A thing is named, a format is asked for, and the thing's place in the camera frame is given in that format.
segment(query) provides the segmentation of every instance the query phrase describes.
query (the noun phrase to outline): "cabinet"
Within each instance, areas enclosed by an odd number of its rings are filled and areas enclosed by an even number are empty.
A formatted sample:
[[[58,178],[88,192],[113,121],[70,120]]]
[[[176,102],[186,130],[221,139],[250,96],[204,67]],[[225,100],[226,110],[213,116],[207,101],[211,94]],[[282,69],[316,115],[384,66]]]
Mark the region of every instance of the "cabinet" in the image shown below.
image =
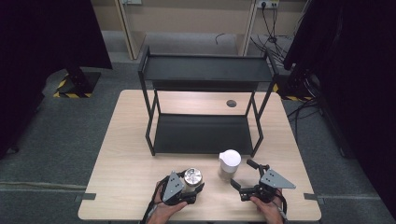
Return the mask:
[[[278,76],[272,55],[264,57],[152,54],[143,49],[138,75],[148,111],[146,139],[155,153],[217,154],[232,148],[254,157],[263,139],[260,118]],[[259,84],[269,82],[261,105],[256,105]],[[148,83],[154,97],[148,96]],[[159,91],[249,92],[246,112],[237,115],[178,114],[161,111]],[[252,144],[248,113],[254,113],[259,139]],[[155,141],[150,138],[154,114],[158,114]]]

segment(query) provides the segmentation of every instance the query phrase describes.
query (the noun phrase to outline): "light wood table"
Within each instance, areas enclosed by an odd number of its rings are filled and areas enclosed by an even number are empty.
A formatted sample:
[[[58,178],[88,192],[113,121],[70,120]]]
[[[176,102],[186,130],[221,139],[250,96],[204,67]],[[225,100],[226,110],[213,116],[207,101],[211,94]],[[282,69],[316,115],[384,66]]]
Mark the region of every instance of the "light wood table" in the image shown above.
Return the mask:
[[[259,102],[263,96],[263,92],[256,93],[256,100]],[[244,113],[248,97],[249,93],[160,92],[163,112]],[[230,99],[237,102],[236,107],[226,105]],[[147,209],[157,181],[170,175],[171,171],[181,172],[194,167],[203,173],[204,190],[195,204],[176,213],[172,220],[263,220],[253,203],[241,202],[230,183],[219,178],[219,155],[157,153],[152,157],[145,138],[148,120],[142,91],[123,91],[86,190],[96,197],[82,201],[78,211],[80,218],[139,220]],[[254,141],[257,137],[255,122],[250,123]],[[288,201],[289,220],[319,220],[321,213],[317,201],[304,198],[305,193],[314,192],[283,105],[276,94],[271,95],[263,112],[262,129],[264,139],[253,160],[269,164],[297,186],[296,189],[283,190]],[[242,187],[252,187],[260,178],[259,172],[246,164],[247,159],[250,157],[242,156],[234,177]]]

